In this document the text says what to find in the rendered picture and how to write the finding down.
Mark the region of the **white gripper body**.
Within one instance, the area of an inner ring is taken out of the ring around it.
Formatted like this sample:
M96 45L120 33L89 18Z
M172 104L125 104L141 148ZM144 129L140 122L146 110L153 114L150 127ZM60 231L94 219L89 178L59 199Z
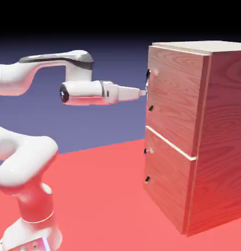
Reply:
M140 97L140 90L133 87L118 86L117 101L137 100Z

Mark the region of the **long dark metal handle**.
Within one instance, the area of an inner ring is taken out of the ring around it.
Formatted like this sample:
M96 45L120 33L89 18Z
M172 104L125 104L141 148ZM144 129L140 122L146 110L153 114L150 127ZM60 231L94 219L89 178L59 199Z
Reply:
M146 91L146 108L147 108L147 112L146 113L150 113L153 109L153 105L150 105L148 102L148 86L149 86L149 78L151 75L151 70L148 69L146 72L146 81L145 81L145 91Z

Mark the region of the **large wooden cabinet door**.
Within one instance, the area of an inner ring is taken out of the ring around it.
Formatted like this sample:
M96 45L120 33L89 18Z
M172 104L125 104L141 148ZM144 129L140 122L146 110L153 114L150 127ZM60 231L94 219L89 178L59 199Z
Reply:
M197 152L211 55L150 46L146 124L182 152Z

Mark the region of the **light wood cabinet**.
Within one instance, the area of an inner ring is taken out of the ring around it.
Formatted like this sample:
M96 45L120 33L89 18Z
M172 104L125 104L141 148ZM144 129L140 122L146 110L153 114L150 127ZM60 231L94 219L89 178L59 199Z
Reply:
M151 46L211 55L184 234L193 236L241 218L241 43Z

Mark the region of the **small wooden cabinet door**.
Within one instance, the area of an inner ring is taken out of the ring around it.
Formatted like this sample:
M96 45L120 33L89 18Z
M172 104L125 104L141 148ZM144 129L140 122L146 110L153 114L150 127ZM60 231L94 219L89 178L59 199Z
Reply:
M145 128L151 179L144 184L167 219L185 234L196 157L190 157L151 127Z

